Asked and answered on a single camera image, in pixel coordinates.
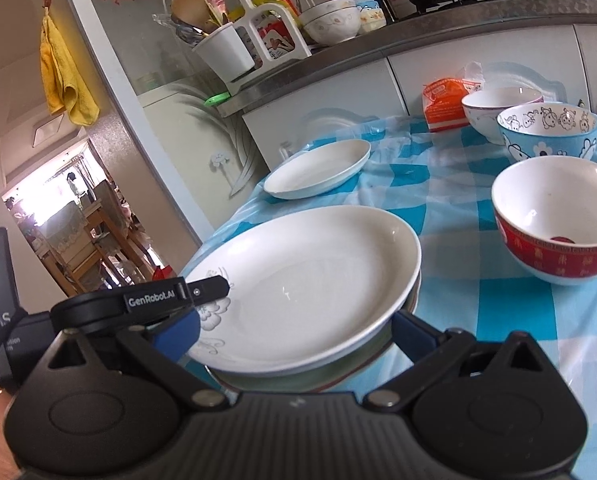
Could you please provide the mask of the green floral plate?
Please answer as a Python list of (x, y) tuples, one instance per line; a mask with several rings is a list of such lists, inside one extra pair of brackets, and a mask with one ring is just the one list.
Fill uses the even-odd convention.
[(205, 367), (207, 373), (222, 388), (232, 392), (318, 393), (329, 390), (357, 373), (362, 372), (393, 347), (391, 323), (387, 323), (372, 339), (357, 350), (329, 364), (306, 372), (289, 375), (258, 377), (221, 372)]

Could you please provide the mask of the white plate with grey pattern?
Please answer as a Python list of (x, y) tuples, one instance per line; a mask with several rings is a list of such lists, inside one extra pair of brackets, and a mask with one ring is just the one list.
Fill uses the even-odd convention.
[(341, 205), (294, 212), (216, 248), (189, 282), (225, 278), (199, 308), (188, 357), (212, 370), (280, 376), (355, 351), (389, 322), (420, 274), (422, 249), (388, 211)]

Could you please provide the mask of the red and white bowl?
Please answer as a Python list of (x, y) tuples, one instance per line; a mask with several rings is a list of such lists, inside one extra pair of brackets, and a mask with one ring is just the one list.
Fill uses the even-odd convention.
[(564, 286), (597, 278), (596, 162), (515, 162), (493, 181), (491, 200), (505, 247), (536, 278)]

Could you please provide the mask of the blue cartoon bowl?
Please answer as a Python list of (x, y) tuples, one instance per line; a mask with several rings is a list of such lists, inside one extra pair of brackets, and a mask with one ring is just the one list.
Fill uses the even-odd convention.
[(504, 147), (515, 162), (541, 156), (591, 159), (597, 149), (597, 115), (585, 108), (537, 102), (497, 116)]

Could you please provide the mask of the white bowl purple rim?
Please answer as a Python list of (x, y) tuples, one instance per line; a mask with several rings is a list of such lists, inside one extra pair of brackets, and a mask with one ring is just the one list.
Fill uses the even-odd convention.
[(498, 115), (507, 108), (543, 101), (540, 91), (527, 87), (489, 88), (463, 96), (461, 104), (469, 124), (484, 138), (496, 145), (503, 139), (497, 123)]

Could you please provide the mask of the red plastic bag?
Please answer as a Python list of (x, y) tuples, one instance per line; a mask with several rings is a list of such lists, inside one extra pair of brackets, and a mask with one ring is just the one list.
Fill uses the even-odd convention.
[(168, 280), (169, 278), (174, 278), (176, 276), (176, 272), (172, 270), (171, 266), (157, 266), (152, 274), (153, 281), (161, 281), (161, 280)]

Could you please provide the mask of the wooden dining chair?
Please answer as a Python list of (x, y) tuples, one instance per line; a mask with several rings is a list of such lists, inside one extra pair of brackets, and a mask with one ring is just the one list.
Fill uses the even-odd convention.
[(75, 202), (68, 202), (52, 214), (39, 231), (76, 294), (144, 281), (135, 263), (120, 251), (113, 235), (90, 228)]

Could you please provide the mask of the blue checkered tablecloth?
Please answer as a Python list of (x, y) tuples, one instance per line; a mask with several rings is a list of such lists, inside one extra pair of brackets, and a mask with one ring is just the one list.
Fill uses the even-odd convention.
[(417, 315), (499, 341), (531, 333), (559, 368), (589, 422), (575, 475), (597, 479), (597, 279), (555, 286), (523, 270), (497, 230), (490, 188), (509, 165), (503, 148), (465, 127), (432, 133), (420, 117), (372, 120), (320, 136), (318, 145), (360, 138), (372, 152), (358, 176), (307, 200), (276, 200), (255, 188), (198, 250), (203, 259), (257, 224), (315, 207), (359, 204), (391, 211), (419, 235), (422, 286)]

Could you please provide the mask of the orange tissue pack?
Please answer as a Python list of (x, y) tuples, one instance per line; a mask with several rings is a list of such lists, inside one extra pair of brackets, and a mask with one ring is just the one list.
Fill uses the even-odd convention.
[(461, 68), (455, 77), (443, 77), (425, 84), (422, 106), (428, 130), (440, 132), (469, 125), (462, 99), (481, 90), (484, 82), (483, 67), (471, 62)]

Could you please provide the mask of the yellow hanging towel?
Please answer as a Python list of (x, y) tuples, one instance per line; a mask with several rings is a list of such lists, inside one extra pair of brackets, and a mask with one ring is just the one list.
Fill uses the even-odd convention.
[(39, 56), (41, 83), (49, 113), (66, 113), (76, 126), (93, 125), (99, 118), (100, 108), (48, 8), (44, 9), (41, 20)]

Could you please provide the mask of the white utensil cup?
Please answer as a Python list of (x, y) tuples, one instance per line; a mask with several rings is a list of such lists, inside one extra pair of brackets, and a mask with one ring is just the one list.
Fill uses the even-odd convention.
[(233, 82), (255, 67), (254, 58), (232, 23), (214, 30), (192, 51), (223, 82)]

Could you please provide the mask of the small blue patterned bowl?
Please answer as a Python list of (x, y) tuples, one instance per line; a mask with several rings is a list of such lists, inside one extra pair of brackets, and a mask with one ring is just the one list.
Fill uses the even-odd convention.
[(376, 0), (356, 0), (360, 15), (360, 35), (367, 35), (387, 25), (383, 9)]

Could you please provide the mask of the white floral bowl on counter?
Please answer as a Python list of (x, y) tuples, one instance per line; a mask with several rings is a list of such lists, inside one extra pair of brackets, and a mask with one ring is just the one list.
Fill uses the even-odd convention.
[(329, 0), (312, 6), (298, 19), (308, 36), (324, 47), (355, 38), (361, 25), (356, 0)]

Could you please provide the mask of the wooden spatula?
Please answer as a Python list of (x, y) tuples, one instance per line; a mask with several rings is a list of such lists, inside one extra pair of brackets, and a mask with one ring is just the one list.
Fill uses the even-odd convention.
[(220, 25), (206, 0), (172, 0), (172, 16), (184, 24), (211, 34)]

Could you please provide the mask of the white flower wall hook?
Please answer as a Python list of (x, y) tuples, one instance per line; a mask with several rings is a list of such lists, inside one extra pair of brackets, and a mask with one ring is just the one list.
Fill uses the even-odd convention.
[(213, 170), (224, 169), (229, 159), (226, 154), (218, 152), (210, 156), (210, 166)]

